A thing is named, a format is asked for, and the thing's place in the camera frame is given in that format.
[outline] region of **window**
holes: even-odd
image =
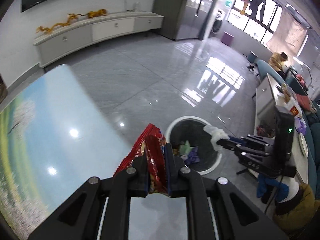
[[[273,0],[235,0],[228,22],[266,46],[278,27],[281,12]]]

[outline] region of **person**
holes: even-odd
[[[287,54],[282,52],[281,54],[276,52],[272,54],[271,58],[269,59],[269,65],[279,74],[280,77],[282,77],[284,80],[287,76],[287,73],[284,73],[283,66],[285,61],[288,60]]]

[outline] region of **drawer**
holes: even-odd
[[[82,26],[56,37],[38,46],[41,55],[41,65],[44,65],[70,51],[89,45],[92,42],[91,27]]]
[[[133,32],[134,18],[105,21],[92,24],[93,41]]]
[[[271,88],[268,79],[265,78],[256,90],[257,109],[256,113],[259,114],[270,101],[273,100]]]
[[[134,19],[135,32],[143,32],[151,29],[159,29],[162,25],[163,17],[138,17]]]

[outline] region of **black hair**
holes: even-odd
[[[281,57],[283,57],[285,60],[288,60],[288,56],[284,52],[281,53]]]

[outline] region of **snack package on table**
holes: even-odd
[[[129,168],[134,158],[146,154],[151,179],[149,193],[160,192],[166,194],[165,145],[166,139],[160,129],[151,123],[148,124],[134,143],[130,153],[120,163],[115,174]]]

